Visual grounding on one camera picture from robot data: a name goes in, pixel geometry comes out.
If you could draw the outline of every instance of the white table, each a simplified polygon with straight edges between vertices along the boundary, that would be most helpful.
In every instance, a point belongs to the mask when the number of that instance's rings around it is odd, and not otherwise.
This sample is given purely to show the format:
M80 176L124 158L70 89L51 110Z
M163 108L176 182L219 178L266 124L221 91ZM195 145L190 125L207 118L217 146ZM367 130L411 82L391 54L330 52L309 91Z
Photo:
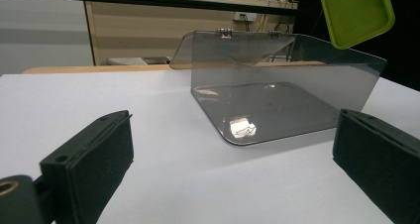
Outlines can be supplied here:
M189 70L3 75L0 176L38 177L46 155L127 109L135 159L99 223L391 223L332 160L335 129L234 147L189 83ZM419 108L419 92L380 79L364 112L420 138Z

